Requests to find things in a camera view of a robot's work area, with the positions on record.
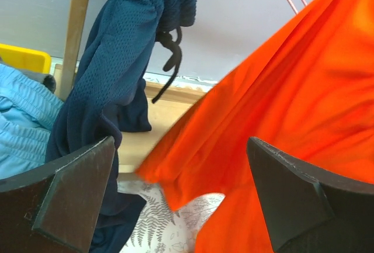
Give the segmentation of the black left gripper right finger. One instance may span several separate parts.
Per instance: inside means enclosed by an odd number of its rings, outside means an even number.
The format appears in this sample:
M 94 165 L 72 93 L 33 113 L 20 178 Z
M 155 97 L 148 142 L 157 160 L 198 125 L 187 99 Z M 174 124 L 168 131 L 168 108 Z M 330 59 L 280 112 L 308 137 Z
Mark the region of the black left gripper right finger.
M 373 185 L 251 137 L 247 155 L 273 252 L 373 252 Z

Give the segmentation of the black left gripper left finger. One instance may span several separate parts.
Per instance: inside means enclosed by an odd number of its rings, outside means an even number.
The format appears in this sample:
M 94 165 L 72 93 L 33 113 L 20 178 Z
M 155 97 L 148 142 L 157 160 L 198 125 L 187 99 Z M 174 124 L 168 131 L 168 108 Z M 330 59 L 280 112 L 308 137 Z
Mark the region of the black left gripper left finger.
M 88 252 L 114 153 L 107 137 L 1 180 L 1 252 Z

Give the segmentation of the bright red-orange shorts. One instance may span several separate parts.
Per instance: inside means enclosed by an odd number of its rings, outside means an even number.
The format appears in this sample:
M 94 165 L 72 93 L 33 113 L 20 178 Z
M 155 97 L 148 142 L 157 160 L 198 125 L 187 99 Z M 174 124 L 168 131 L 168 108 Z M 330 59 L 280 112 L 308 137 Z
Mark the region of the bright red-orange shorts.
M 250 137 L 373 182 L 373 0 L 314 0 L 196 102 L 137 169 L 172 210 L 224 200 L 195 252 L 271 252 Z

